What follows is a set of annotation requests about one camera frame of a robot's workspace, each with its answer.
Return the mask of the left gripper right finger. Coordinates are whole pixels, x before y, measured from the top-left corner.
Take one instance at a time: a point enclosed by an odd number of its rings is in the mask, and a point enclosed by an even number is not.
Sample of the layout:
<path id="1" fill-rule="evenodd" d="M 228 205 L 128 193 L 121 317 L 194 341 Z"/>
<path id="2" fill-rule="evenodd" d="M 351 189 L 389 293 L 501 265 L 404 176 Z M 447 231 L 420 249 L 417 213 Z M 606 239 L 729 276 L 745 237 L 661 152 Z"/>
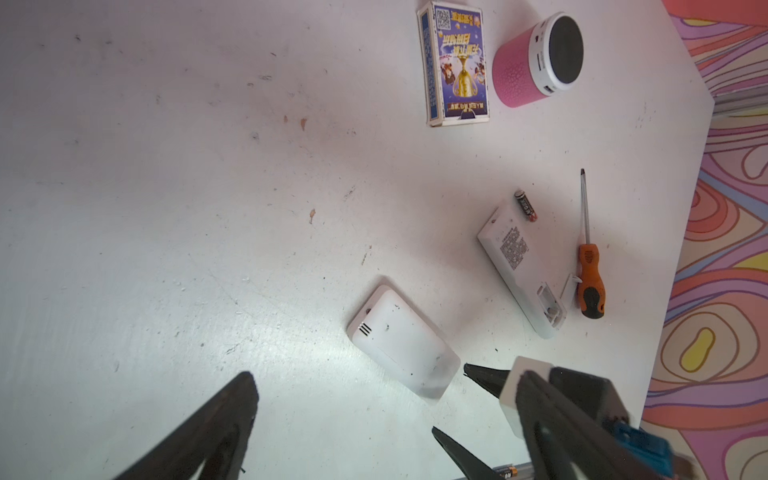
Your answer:
<path id="1" fill-rule="evenodd" d="M 515 401 L 536 479 L 659 477 L 536 372 L 521 375 Z"/>

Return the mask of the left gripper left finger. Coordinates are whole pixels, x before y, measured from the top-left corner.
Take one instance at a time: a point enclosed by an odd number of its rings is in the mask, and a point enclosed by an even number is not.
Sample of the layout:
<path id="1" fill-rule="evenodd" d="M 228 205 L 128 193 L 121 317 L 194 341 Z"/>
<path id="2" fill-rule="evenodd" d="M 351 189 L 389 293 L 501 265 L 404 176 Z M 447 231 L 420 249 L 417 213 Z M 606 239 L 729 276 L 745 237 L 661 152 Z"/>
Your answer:
<path id="1" fill-rule="evenodd" d="M 243 371 L 188 417 L 120 479 L 236 479 L 242 472 L 259 394 Z"/>

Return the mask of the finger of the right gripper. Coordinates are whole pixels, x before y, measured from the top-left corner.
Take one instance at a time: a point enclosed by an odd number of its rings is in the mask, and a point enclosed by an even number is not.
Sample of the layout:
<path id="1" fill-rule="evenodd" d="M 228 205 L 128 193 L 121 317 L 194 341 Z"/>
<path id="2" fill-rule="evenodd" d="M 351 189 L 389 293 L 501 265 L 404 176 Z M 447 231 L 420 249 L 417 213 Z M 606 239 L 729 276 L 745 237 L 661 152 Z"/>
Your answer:
<path id="1" fill-rule="evenodd" d="M 508 380 L 510 371 L 465 363 L 464 375 L 493 397 L 499 398 Z"/>
<path id="2" fill-rule="evenodd" d="M 467 480 L 502 480 L 503 477 L 437 427 L 432 435 Z"/>

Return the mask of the small AAA battery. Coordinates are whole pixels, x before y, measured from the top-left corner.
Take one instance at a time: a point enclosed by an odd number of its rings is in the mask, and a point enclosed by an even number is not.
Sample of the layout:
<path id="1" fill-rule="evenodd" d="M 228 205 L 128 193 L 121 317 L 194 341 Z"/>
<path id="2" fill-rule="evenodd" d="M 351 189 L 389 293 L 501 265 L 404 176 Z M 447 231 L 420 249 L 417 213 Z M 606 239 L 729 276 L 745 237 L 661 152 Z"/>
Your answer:
<path id="1" fill-rule="evenodd" d="M 464 462 L 459 464 L 458 467 L 463 473 L 464 478 L 470 480 L 526 480 L 535 478 L 531 464 L 517 466 L 508 464 L 499 467 L 489 467 L 482 462 Z"/>

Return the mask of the white rectangular plastic tray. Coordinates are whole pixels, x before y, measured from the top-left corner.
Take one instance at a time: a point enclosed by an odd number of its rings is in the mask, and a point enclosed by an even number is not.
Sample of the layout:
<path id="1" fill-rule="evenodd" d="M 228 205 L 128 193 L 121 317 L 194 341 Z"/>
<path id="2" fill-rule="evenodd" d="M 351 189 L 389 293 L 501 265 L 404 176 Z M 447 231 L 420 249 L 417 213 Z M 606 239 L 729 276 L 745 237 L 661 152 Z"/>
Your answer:
<path id="1" fill-rule="evenodd" d="M 392 378 L 436 403 L 460 367 L 460 358 L 392 287 L 379 285 L 347 326 L 350 341 Z"/>

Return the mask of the orange handled screwdriver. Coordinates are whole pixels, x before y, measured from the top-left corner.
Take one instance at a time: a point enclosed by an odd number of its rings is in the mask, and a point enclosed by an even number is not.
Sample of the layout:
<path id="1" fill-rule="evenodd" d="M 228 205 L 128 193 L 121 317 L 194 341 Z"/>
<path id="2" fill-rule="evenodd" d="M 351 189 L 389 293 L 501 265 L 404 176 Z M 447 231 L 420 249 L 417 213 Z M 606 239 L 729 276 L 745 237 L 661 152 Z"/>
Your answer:
<path id="1" fill-rule="evenodd" d="M 580 283 L 577 298 L 581 313 L 590 319 L 601 319 L 605 314 L 606 291 L 599 272 L 600 254 L 591 241 L 586 172 L 581 169 L 581 200 L 584 227 L 584 243 L 578 249 Z"/>

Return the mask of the white remote control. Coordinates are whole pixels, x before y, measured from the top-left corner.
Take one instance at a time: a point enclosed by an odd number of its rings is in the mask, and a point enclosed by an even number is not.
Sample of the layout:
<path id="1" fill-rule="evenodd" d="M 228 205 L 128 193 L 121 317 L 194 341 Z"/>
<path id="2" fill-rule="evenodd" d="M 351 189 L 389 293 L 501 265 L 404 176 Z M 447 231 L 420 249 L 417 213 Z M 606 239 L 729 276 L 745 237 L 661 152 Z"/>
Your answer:
<path id="1" fill-rule="evenodd" d="M 566 319 L 566 308 L 548 282 L 520 208 L 500 203 L 477 239 L 534 331 L 544 339 L 553 337 Z"/>

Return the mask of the pink tape roll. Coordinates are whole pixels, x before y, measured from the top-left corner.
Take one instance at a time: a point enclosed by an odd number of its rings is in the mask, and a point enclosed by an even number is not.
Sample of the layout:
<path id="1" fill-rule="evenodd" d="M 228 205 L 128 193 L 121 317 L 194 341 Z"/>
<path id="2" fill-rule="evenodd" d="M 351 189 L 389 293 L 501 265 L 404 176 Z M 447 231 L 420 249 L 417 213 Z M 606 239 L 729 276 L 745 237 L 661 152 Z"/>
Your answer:
<path id="1" fill-rule="evenodd" d="M 502 104 L 516 108 L 571 89 L 583 64 L 580 27 L 558 12 L 497 50 L 492 83 Z"/>

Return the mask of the small colourful card box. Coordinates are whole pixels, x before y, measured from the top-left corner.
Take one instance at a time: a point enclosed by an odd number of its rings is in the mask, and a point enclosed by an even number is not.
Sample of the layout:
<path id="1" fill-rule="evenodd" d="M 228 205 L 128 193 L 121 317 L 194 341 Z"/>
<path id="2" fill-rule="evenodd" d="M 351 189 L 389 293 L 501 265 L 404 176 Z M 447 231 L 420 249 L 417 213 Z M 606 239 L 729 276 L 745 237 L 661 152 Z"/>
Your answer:
<path id="1" fill-rule="evenodd" d="M 417 19 L 427 124 L 446 127 L 489 121 L 482 10 L 428 1 Z"/>

